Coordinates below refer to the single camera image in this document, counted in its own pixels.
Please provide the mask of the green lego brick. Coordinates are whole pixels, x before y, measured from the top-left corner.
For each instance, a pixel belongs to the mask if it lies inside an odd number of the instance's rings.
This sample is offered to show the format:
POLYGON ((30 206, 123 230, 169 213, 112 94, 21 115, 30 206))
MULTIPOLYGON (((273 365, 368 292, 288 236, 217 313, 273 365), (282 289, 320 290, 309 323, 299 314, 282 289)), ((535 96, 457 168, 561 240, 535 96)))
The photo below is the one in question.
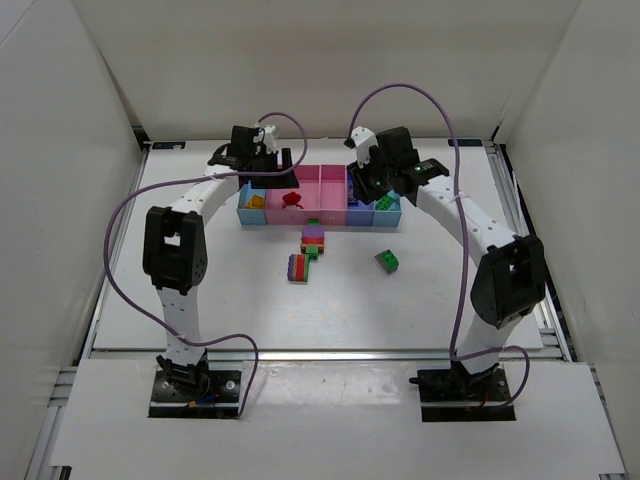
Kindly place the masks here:
POLYGON ((375 209, 377 211, 387 211, 394 205, 394 203, 394 197, 386 194, 376 201, 375 209))

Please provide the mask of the yellow lego brick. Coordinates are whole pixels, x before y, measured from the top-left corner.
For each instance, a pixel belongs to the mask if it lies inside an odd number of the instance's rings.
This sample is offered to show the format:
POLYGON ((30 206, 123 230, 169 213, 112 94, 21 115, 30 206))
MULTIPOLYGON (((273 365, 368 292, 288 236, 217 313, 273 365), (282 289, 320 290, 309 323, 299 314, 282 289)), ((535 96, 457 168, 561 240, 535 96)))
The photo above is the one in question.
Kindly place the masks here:
POLYGON ((254 194, 245 204, 246 209, 262 210, 264 206, 265 206, 265 198, 257 194, 254 194))

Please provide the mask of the red flower lego brick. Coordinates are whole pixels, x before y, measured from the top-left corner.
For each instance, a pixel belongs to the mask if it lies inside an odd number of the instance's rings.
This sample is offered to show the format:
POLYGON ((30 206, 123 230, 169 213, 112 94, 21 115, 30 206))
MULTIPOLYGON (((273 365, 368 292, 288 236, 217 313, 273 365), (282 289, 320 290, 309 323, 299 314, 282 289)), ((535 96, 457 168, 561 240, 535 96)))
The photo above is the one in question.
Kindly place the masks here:
POLYGON ((295 208, 295 209, 304 209, 304 206, 301 204, 302 195, 297 191, 290 191, 282 196, 281 199, 281 208, 295 208))

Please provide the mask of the green purple lego piece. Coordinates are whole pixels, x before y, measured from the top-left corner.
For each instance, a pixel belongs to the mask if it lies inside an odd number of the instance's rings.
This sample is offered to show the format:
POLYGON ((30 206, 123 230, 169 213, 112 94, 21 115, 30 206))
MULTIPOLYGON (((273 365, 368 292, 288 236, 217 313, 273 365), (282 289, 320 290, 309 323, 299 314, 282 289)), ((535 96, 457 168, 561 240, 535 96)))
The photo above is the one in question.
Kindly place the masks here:
POLYGON ((399 268, 398 258, 389 249, 378 253, 375 256, 375 260, 386 274, 392 274, 399 268))

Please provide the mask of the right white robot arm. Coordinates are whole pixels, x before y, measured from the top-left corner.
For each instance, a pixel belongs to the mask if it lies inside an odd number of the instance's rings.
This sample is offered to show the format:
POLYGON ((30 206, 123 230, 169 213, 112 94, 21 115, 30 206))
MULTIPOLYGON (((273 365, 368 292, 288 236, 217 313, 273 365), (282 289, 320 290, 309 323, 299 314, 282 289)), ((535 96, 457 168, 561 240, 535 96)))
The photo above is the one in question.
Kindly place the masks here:
POLYGON ((355 152, 347 170, 357 200, 369 204, 389 192, 406 198, 462 246, 463 267, 476 269, 473 279, 462 279, 461 302, 472 306, 474 317, 463 338, 458 337, 461 321, 454 321, 449 368, 420 374, 415 383, 437 401, 486 394, 515 327, 545 297, 541 240, 517 235, 463 196, 441 162, 420 158, 405 127, 379 134, 356 127, 345 144, 355 152))

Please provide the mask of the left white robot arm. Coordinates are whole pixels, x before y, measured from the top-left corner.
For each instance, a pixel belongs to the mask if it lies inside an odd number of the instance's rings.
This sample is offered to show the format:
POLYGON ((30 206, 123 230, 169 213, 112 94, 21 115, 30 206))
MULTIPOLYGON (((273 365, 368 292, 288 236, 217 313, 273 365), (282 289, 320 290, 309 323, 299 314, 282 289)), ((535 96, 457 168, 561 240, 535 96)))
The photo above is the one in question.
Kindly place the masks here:
POLYGON ((216 150, 203 174, 188 191, 166 207, 146 215, 143 271, 150 277, 168 326, 165 353, 157 358, 166 381, 189 400, 210 390, 206 348, 198 314, 198 286, 208 266, 205 227, 244 184, 292 188, 291 150, 278 150, 278 127, 235 126, 230 142, 216 150))

